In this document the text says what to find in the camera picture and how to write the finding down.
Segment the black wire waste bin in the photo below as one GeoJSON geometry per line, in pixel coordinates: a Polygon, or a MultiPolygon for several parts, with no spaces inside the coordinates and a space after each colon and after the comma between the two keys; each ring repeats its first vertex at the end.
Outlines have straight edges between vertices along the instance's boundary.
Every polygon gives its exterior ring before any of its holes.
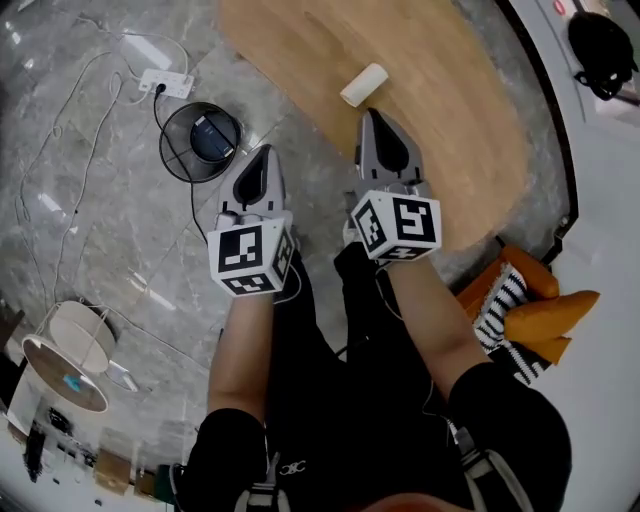
{"type": "Polygon", "coordinates": [[[236,155],[240,142],[241,125],[235,117],[217,105],[194,102],[176,110],[160,128],[159,153],[162,164],[174,177],[183,182],[201,184],[216,179],[226,171],[236,155]],[[215,163],[201,160],[190,143],[194,123],[205,114],[212,117],[234,148],[229,157],[215,163]]]}

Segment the person's white shoe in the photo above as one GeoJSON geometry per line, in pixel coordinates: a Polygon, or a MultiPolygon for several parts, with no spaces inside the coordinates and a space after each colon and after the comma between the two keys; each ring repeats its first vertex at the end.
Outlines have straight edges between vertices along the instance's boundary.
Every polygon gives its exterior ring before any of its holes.
{"type": "Polygon", "coordinates": [[[343,236],[344,246],[348,246],[351,243],[361,241],[361,237],[359,235],[358,229],[351,216],[353,209],[357,206],[358,200],[354,191],[345,192],[344,200],[345,200],[346,220],[343,225],[342,236],[343,236]]]}

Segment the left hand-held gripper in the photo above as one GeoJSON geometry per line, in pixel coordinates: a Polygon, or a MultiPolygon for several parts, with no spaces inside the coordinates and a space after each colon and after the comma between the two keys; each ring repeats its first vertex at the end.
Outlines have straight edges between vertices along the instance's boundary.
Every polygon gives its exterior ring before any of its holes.
{"type": "MultiPolygon", "coordinates": [[[[285,186],[277,151],[261,145],[235,162],[221,196],[240,206],[283,208],[285,186]]],[[[233,298],[281,292],[295,249],[290,228],[291,220],[284,215],[217,214],[207,234],[212,280],[233,298]]]]}

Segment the wooden coffee table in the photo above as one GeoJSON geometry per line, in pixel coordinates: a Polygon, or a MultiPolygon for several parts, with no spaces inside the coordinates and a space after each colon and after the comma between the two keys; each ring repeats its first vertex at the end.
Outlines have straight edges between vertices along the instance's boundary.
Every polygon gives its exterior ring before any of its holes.
{"type": "Polygon", "coordinates": [[[341,90],[370,64],[387,81],[367,105],[418,144],[442,207],[443,246],[463,250],[506,223],[528,182],[528,145],[479,39],[451,0],[219,0],[231,45],[340,153],[360,110],[341,90]]]}

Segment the person's left forearm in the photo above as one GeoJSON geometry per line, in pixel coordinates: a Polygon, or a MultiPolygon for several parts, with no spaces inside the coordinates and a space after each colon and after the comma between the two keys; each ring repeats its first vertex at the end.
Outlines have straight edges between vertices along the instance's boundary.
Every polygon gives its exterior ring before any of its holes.
{"type": "Polygon", "coordinates": [[[270,294],[232,301],[210,368],[208,412],[236,409],[264,421],[273,319],[270,294]]]}

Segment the small orange sofa cushion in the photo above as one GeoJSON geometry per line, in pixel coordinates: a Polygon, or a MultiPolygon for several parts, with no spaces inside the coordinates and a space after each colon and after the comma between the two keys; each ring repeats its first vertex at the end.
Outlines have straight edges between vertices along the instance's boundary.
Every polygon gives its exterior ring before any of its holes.
{"type": "Polygon", "coordinates": [[[549,363],[557,365],[572,339],[569,337],[557,337],[533,342],[520,342],[520,345],[533,351],[549,363]]]}

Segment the person's right forearm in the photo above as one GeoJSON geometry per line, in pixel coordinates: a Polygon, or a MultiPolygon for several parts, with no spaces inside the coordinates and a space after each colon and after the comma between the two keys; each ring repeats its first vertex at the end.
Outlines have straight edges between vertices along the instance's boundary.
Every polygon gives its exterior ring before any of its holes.
{"type": "Polygon", "coordinates": [[[465,310],[429,259],[394,263],[388,275],[409,336],[436,387],[448,398],[467,370],[489,358],[465,310]]]}

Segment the person's black trousers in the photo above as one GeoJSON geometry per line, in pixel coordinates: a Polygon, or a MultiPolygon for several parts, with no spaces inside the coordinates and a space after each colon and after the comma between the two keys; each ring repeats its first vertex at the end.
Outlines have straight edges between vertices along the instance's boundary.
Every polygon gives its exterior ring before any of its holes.
{"type": "Polygon", "coordinates": [[[316,320],[300,254],[276,305],[267,404],[269,448],[282,480],[428,488],[455,473],[444,400],[404,323],[390,284],[357,244],[335,260],[347,317],[344,359],[316,320]]]}

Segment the white power strip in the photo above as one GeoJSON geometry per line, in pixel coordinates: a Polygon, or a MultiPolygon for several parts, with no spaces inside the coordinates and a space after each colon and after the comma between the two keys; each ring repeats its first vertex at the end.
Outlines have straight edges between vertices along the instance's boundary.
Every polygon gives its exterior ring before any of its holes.
{"type": "Polygon", "coordinates": [[[138,89],[154,94],[159,84],[165,85],[162,95],[187,99],[193,89],[194,77],[171,71],[146,69],[140,78],[138,89]]]}

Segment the black backpack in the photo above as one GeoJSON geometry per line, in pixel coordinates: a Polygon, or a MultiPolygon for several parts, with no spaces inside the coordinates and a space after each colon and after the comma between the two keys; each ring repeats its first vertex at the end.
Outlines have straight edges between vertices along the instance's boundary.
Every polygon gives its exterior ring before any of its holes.
{"type": "Polygon", "coordinates": [[[568,40],[582,67],[574,79],[603,101],[615,98],[640,72],[629,36],[604,15],[577,11],[568,23],[568,40]]]}

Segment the round wooden side table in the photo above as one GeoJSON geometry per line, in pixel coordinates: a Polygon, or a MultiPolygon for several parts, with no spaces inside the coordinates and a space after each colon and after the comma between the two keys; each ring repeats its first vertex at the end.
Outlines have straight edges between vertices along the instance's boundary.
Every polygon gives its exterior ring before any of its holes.
{"type": "Polygon", "coordinates": [[[59,397],[91,412],[104,413],[109,404],[97,377],[107,371],[116,348],[107,314],[73,300],[54,304],[41,324],[21,341],[23,354],[36,375],[59,397]],[[76,393],[63,381],[81,377],[76,393]]]}

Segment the black white striped blanket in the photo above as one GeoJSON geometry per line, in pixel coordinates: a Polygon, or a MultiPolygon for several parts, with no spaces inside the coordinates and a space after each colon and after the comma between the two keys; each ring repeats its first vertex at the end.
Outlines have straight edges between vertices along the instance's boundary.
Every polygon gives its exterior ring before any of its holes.
{"type": "Polygon", "coordinates": [[[498,277],[473,321],[474,331],[493,362],[530,386],[551,363],[506,337],[506,315],[516,306],[528,303],[527,285],[523,276],[511,264],[503,263],[499,270],[498,277]]]}

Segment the person's black shirt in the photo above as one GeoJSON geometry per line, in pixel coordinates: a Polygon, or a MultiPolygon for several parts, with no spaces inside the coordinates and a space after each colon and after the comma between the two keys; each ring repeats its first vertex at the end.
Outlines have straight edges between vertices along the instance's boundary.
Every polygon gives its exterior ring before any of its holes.
{"type": "MultiPolygon", "coordinates": [[[[559,512],[572,468],[566,425],[555,407],[494,363],[465,372],[448,410],[480,457],[497,456],[534,512],[559,512]]],[[[352,405],[297,410],[262,426],[237,409],[210,413],[177,484],[183,512],[234,512],[241,494],[267,478],[291,512],[347,512],[418,494],[472,507],[465,464],[442,420],[399,399],[367,396],[352,405]]]]}

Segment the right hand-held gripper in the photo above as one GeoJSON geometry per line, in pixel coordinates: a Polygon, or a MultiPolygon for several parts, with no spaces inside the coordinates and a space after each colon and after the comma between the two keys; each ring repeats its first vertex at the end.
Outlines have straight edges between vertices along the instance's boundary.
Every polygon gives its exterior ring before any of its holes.
{"type": "Polygon", "coordinates": [[[360,120],[357,165],[362,181],[351,219],[369,259],[413,261],[442,247],[440,202],[420,178],[421,151],[398,122],[375,108],[360,120]],[[379,180],[382,167],[418,179],[379,180]]]}

